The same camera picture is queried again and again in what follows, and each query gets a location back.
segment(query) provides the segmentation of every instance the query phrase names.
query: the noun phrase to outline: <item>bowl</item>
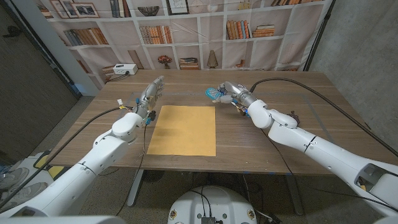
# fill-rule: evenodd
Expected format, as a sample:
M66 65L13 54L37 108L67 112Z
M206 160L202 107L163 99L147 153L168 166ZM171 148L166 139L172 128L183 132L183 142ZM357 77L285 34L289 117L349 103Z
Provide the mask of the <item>bowl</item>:
M159 11L159 6L138 7L138 10L143 13L144 16L156 16Z

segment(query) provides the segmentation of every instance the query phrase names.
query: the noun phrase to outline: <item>table leg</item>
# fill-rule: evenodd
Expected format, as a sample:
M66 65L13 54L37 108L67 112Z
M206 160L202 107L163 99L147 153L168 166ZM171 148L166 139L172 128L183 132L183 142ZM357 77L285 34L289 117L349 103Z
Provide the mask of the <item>table leg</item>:
M297 187L296 180L292 175L286 175L286 184L289 189L290 197L292 198L292 203L294 207L294 212L296 215L304 215L303 204L300 197L299 188Z
M136 204L136 200L138 198L138 191L141 186L142 175L144 173L143 169L139 169L136 171L136 177L134 182L131 185L131 189L129 192L129 197L127 198L127 206L133 207Z

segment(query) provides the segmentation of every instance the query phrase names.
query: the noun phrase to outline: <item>white box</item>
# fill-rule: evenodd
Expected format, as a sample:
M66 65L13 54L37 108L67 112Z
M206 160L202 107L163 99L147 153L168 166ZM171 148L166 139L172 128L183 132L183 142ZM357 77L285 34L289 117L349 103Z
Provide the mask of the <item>white box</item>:
M129 75L135 75L138 67L136 64L116 64L113 71L116 75L124 75L126 72L129 72Z

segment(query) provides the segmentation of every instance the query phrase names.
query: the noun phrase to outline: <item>bookshelf backdrop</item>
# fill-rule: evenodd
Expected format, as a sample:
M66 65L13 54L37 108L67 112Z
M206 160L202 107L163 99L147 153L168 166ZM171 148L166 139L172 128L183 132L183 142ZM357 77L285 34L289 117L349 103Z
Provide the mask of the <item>bookshelf backdrop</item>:
M171 69L209 70L212 50L215 69L302 70L332 2L188 0L189 14L169 15L169 0L34 1L99 89L106 83L104 67L164 69L158 57L167 55ZM78 17L60 12L58 2L70 2ZM159 6L156 16L139 10L151 6Z

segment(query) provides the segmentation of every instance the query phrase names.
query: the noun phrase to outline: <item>brown paper sheet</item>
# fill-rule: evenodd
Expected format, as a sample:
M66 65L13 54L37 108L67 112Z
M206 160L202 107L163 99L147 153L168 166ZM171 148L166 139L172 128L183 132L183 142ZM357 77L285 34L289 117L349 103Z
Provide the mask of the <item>brown paper sheet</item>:
M216 156L214 106L162 106L147 154Z

